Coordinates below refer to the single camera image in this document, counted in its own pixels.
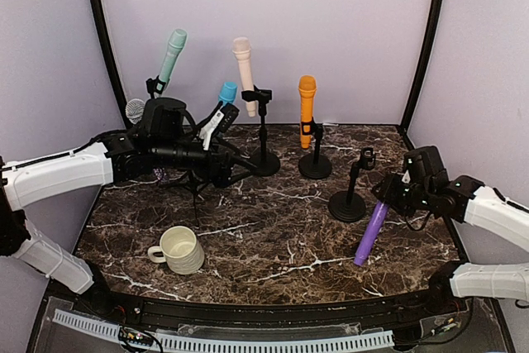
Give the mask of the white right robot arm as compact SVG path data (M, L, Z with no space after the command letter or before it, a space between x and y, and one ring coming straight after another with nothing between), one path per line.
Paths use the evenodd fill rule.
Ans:
M468 176L451 180L434 145L410 150L403 156L403 171L389 173L372 194L397 214L417 211L480 227L528 250L528 207L502 195L497 188ZM477 265L451 261L431 277L432 289L422 296L422 308L438 315L454 297L528 300L528 264Z

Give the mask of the black stand of purple microphone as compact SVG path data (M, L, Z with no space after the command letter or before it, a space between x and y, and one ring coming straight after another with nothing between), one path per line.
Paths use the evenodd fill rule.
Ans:
M375 161L376 154L373 147L365 147L361 150L359 159L350 168L348 189L334 193L329 199L327 207L336 220L345 223L358 222L365 215L365 201L355 192L355 186L360 171L372 170Z

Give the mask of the beige pink microphone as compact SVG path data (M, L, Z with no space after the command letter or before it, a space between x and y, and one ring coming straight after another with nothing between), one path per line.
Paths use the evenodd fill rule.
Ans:
M232 53L238 62L241 76L242 92L241 96L246 104L249 117L256 116L256 101L254 95L254 82L251 72L251 46L250 40L245 36L235 38L232 43Z

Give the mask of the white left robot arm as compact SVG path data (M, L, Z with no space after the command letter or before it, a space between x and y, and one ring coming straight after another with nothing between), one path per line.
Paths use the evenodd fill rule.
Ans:
M103 286L96 268L71 255L30 222L25 206L91 186L136 179L154 169L194 172L202 184L228 187L250 175L256 165L235 146L219 143L239 110L218 103L195 123L184 102L174 98L146 101L140 120L127 130L101 133L77 149L1 165L1 254L24 261L76 294L99 317L116 311L116 297Z

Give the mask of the orange microphone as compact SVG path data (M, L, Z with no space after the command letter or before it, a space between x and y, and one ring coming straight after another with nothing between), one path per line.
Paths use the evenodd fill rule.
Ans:
M299 80L298 91L301 98L300 142L301 148L306 150L312 139L313 99L317 91L315 78L311 75L303 75Z

